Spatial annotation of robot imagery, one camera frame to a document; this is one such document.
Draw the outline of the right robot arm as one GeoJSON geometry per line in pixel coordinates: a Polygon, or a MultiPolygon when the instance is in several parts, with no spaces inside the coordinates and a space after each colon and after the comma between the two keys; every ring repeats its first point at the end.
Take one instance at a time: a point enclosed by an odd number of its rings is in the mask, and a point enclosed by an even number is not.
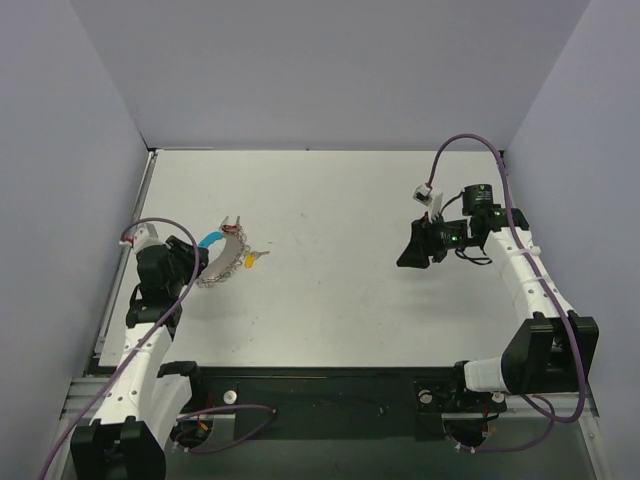
{"type": "Polygon", "coordinates": [[[468,409],[483,392],[584,391],[599,337],[595,320],[579,315],[559,293],[520,209],[495,203],[489,184],[468,186],[458,197],[463,217],[446,221],[441,192],[416,189],[415,200],[427,210],[412,222],[396,264],[425,269],[450,251],[477,247],[503,281],[520,326],[500,356],[463,364],[463,374],[447,383],[449,402],[468,409]]]}

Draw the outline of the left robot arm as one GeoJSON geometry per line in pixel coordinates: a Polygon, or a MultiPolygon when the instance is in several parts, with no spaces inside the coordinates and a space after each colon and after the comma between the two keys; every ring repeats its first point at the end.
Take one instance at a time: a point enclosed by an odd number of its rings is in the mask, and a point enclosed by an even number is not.
{"type": "Polygon", "coordinates": [[[125,316],[115,380],[90,423],[79,426],[70,450],[80,479],[162,479],[164,446],[180,410],[200,408],[204,384],[193,361],[163,361],[182,315],[183,290],[208,266],[207,249],[174,236],[135,240],[138,283],[125,316]]]}

